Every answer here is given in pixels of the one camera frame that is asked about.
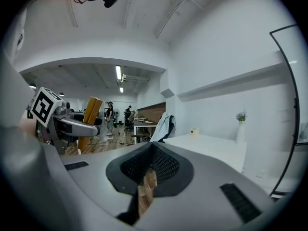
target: black chair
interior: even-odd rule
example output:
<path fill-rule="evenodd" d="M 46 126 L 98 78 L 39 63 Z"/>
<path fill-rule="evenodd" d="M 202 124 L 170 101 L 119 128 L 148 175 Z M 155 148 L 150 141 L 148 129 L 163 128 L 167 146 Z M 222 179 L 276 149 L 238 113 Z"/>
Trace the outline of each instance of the black chair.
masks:
<path fill-rule="evenodd" d="M 163 138 L 161 138 L 158 142 L 165 143 L 164 139 L 167 139 L 169 137 L 170 133 L 172 132 L 172 130 L 174 128 L 174 123 L 171 121 L 173 117 L 174 116 L 172 116 L 172 115 L 170 116 L 168 133 Z M 150 137 L 147 137 L 147 136 L 141 135 L 141 134 L 132 135 L 132 137 L 134 137 L 134 138 L 136 137 L 138 143 L 140 143 L 141 138 L 142 138 L 142 140 L 145 140 L 144 142 L 150 141 L 150 139 L 151 139 Z"/>

